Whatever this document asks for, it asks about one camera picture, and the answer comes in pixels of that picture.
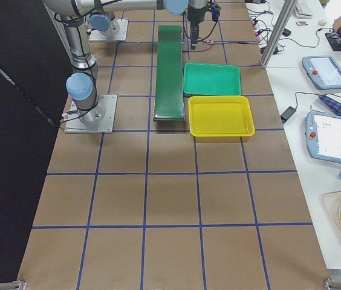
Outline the right corner bracket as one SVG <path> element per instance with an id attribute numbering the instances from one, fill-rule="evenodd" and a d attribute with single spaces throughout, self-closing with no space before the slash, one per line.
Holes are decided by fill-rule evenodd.
<path id="1" fill-rule="evenodd" d="M 325 279 L 323 281 L 325 289 L 341 289 L 341 282 L 337 282 L 331 279 Z"/>

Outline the lower teach pendant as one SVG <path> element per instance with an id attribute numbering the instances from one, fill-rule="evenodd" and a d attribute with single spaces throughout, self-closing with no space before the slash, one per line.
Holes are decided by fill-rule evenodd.
<path id="1" fill-rule="evenodd" d="M 310 157 L 341 164 L 341 116 L 309 112 L 305 139 Z"/>

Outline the green plastic tray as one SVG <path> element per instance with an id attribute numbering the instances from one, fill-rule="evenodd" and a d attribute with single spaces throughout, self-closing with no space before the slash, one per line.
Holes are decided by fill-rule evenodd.
<path id="1" fill-rule="evenodd" d="M 183 92 L 187 95 L 241 95 L 240 69 L 233 65 L 186 63 Z"/>

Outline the aluminium frame post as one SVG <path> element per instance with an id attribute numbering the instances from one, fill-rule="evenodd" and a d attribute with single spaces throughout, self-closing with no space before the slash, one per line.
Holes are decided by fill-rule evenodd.
<path id="1" fill-rule="evenodd" d="M 278 44 L 279 38 L 282 35 L 282 32 L 294 10 L 295 5 L 296 5 L 295 0 L 284 1 L 282 10 L 278 15 L 278 19 L 274 26 L 271 37 L 269 38 L 267 45 L 264 49 L 264 52 L 262 54 L 262 57 L 261 57 L 260 67 L 262 69 L 265 69 L 267 67 L 274 53 L 274 50 Z"/>

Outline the green conveyor belt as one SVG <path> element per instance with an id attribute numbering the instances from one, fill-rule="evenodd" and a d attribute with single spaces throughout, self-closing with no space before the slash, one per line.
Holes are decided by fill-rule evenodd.
<path id="1" fill-rule="evenodd" d="M 181 26 L 158 27 L 154 121 L 183 121 L 183 56 Z"/>

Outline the black power adapter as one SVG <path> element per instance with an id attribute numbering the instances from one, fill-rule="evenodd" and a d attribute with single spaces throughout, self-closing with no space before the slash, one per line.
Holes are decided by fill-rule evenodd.
<path id="1" fill-rule="evenodd" d="M 296 108 L 289 106 L 288 108 L 286 108 L 286 110 L 281 113 L 280 117 L 281 117 L 281 122 L 284 124 L 286 123 L 291 117 L 292 115 L 296 112 Z"/>

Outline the teach pendant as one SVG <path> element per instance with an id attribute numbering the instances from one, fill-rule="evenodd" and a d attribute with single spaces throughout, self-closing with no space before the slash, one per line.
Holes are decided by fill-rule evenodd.
<path id="1" fill-rule="evenodd" d="M 317 88 L 341 89 L 341 67 L 333 56 L 303 57 L 302 66 Z"/>
<path id="2" fill-rule="evenodd" d="M 305 139 L 310 157 L 341 164 L 341 116 L 309 112 Z"/>

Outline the blue plaid cloth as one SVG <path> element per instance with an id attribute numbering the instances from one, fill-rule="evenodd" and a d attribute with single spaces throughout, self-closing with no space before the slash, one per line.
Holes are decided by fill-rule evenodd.
<path id="1" fill-rule="evenodd" d="M 341 103 L 333 100 L 331 97 L 326 95 L 319 95 L 319 99 L 327 105 L 336 115 L 341 117 Z"/>

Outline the white keyboard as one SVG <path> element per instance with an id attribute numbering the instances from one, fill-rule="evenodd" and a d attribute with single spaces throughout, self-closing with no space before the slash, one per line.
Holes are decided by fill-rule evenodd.
<path id="1" fill-rule="evenodd" d="M 313 12 L 307 4 L 306 0 L 297 0 L 294 7 L 294 14 L 298 18 L 312 18 Z"/>

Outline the left corner bracket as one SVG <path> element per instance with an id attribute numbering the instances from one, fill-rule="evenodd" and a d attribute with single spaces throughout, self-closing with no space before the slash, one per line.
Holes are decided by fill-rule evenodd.
<path id="1" fill-rule="evenodd" d="M 25 290 L 26 286 L 26 281 L 17 280 L 7 283 L 0 283 L 0 290 Z"/>

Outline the yellow plastic tray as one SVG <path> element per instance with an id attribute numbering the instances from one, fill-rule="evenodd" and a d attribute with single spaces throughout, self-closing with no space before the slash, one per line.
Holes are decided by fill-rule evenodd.
<path id="1" fill-rule="evenodd" d="M 192 96 L 188 110 L 189 130 L 195 137 L 251 137 L 255 134 L 247 97 Z"/>

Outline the black phone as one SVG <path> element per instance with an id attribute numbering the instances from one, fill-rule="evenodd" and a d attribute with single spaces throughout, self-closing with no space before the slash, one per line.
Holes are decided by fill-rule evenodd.
<path id="1" fill-rule="evenodd" d="M 283 35 L 283 36 L 286 36 L 286 37 L 287 37 L 287 36 L 290 36 L 290 35 L 291 35 L 291 31 L 285 28 L 285 29 L 283 30 L 283 32 L 282 32 L 282 35 Z"/>

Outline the small controller circuit board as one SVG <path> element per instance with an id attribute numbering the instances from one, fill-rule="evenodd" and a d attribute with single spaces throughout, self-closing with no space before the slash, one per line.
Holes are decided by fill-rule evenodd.
<path id="1" fill-rule="evenodd" d="M 214 45 L 215 43 L 214 43 L 213 40 L 204 40 L 203 44 L 205 44 L 205 45 Z"/>

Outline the upper teach pendant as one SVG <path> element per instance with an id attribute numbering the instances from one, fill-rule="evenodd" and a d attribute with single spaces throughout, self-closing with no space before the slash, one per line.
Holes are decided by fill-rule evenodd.
<path id="1" fill-rule="evenodd" d="M 341 67 L 333 56 L 303 57 L 302 66 L 317 88 L 341 89 Z"/>

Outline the corner bracket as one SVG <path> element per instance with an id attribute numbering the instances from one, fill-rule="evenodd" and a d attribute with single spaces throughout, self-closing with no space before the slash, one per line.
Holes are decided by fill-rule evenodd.
<path id="1" fill-rule="evenodd" d="M 325 289 L 341 289 L 341 282 L 337 282 L 331 279 L 325 279 L 323 281 Z"/>
<path id="2" fill-rule="evenodd" d="M 26 281 L 17 280 L 7 283 L 0 283 L 0 290 L 25 290 L 26 286 Z"/>

